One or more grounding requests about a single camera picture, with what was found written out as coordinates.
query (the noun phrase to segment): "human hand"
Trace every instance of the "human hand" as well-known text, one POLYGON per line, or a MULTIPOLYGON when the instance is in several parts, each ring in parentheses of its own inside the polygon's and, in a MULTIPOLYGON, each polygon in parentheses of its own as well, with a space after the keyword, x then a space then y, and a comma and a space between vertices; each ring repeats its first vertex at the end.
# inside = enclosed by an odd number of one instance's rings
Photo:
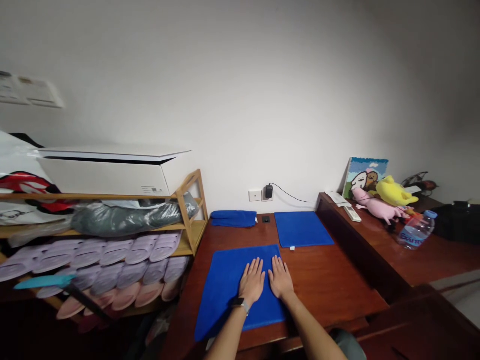
POLYGON ((238 297, 244 298, 246 303, 252 307, 260 299, 260 295, 264 291, 265 272, 264 261, 259 257, 253 259, 251 265, 248 263, 243 272, 238 289, 238 297))
POLYGON ((273 272, 268 270, 268 277, 270 279, 270 287, 273 295, 281 299, 288 293, 294 292, 294 283, 290 276, 290 271, 287 263, 283 263, 280 257, 271 258, 271 265, 273 272))

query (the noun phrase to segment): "white remote control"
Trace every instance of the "white remote control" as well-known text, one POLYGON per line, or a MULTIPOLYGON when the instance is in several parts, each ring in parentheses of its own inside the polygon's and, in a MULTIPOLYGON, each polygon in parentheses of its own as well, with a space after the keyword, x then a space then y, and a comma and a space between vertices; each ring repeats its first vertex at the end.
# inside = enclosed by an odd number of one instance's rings
POLYGON ((357 214, 357 212, 354 210, 353 207, 351 206, 345 206, 345 211, 346 213, 348 214, 348 216, 350 217, 350 219, 356 223, 361 223, 362 222, 362 218, 357 214))

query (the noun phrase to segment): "smartwatch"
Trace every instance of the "smartwatch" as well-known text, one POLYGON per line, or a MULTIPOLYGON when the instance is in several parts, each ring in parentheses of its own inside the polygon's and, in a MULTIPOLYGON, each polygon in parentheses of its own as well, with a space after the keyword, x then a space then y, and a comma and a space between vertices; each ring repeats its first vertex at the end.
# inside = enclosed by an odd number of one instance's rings
POLYGON ((232 308, 244 308, 246 311, 246 315, 248 316, 250 313, 250 305, 243 297, 237 297, 233 303, 231 304, 232 308))

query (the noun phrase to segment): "blue mat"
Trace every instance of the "blue mat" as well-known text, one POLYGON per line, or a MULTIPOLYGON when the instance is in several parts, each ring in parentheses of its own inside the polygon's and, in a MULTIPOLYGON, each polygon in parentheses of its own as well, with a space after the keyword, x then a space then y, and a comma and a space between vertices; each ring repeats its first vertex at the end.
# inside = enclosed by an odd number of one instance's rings
POLYGON ((280 256, 278 245, 245 247, 213 254, 196 320, 195 341, 214 338, 219 334, 230 315, 231 302, 238 296, 245 266, 257 257, 263 260, 265 284, 260 300, 252 306, 246 318, 243 330, 285 321, 286 310, 270 288, 269 269, 272 269, 275 255, 280 256))
POLYGON ((313 211, 276 212, 275 220, 282 248, 335 244, 313 211))

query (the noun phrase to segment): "canvas painting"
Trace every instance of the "canvas painting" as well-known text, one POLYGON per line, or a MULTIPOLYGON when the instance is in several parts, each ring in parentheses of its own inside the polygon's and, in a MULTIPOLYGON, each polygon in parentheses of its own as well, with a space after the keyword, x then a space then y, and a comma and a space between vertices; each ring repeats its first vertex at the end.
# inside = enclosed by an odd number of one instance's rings
POLYGON ((388 164, 389 161, 386 159, 351 157, 343 197, 353 199, 352 190, 355 188, 375 191, 377 183, 386 176, 388 164))

